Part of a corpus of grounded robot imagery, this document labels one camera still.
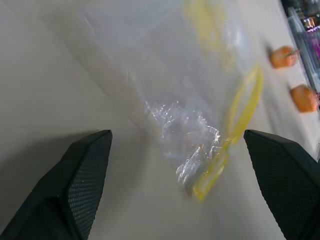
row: yellow handle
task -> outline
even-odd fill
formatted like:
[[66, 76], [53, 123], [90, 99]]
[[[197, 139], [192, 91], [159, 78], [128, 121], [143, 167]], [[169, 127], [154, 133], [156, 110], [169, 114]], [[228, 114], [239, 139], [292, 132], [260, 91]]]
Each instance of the yellow handle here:
[[[250, 99], [233, 128], [241, 98], [248, 88], [248, 85], [254, 80], [255, 85], [251, 92]], [[227, 115], [227, 140], [224, 142], [218, 154], [213, 158], [212, 164], [208, 167], [207, 171], [200, 176], [193, 187], [192, 195], [194, 195], [199, 201], [204, 200], [210, 189], [217, 181], [220, 174], [223, 172], [223, 169], [228, 162], [229, 148], [232, 146], [232, 144], [235, 144], [239, 140], [239, 138], [241, 138], [244, 131], [246, 130], [246, 127], [249, 124], [259, 102], [263, 84], [263, 71], [260, 67], [257, 66], [244, 79], [242, 85], [237, 91], [231, 104], [229, 114]]]

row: orange object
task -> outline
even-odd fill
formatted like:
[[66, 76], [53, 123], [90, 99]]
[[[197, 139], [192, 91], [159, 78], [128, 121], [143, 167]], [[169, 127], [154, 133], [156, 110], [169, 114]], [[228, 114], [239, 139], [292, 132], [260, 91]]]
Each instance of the orange object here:
[[319, 107], [317, 93], [305, 85], [299, 85], [291, 89], [290, 94], [301, 113], [315, 112]]
[[298, 60], [298, 52], [290, 46], [283, 46], [269, 56], [270, 62], [275, 69], [291, 67]]

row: plastic bag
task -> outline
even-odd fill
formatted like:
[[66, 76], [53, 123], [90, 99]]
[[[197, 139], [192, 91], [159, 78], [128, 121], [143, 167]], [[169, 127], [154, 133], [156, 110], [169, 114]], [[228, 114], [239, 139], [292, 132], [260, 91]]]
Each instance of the plastic bag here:
[[130, 74], [178, 181], [200, 200], [262, 88], [234, 7], [230, 0], [102, 0], [79, 13]]

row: white surface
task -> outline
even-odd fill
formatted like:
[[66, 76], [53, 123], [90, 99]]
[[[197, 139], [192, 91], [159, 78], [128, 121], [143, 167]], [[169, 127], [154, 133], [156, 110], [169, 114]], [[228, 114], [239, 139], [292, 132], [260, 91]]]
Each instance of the white surface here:
[[[74, 21], [76, 1], [0, 1], [0, 229], [68, 145], [113, 129], [104, 193], [89, 239], [284, 239], [259, 190], [245, 143], [203, 205], [187, 199], [159, 146], [133, 128], [139, 102]], [[317, 114], [298, 114], [288, 86], [299, 65], [273, 71], [266, 48], [290, 45], [278, 0], [241, 0], [265, 88], [250, 128], [302, 144], [319, 140]]]

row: clear plastic bag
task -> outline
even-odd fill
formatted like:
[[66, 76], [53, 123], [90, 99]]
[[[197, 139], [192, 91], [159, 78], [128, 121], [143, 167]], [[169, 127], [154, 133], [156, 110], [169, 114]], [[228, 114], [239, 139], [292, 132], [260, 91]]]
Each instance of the clear plastic bag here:
[[101, 0], [79, 16], [130, 74], [178, 181], [203, 199], [262, 87], [235, 6], [230, 0]]

